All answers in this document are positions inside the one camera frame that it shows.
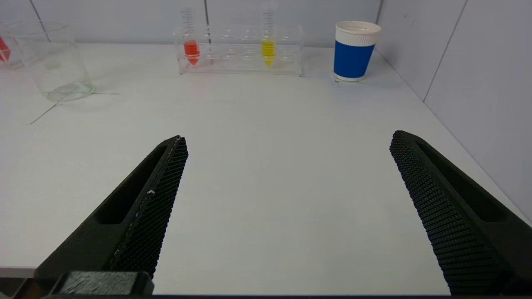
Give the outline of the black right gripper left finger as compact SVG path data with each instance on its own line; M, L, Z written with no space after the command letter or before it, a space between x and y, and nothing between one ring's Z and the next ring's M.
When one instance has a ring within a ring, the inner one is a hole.
M186 140L158 144L35 270L42 291L152 291Z

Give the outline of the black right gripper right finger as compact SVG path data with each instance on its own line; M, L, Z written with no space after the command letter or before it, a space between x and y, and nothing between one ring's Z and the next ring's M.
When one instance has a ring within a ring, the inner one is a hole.
M395 131L389 150L450 293L531 295L530 225L422 138Z

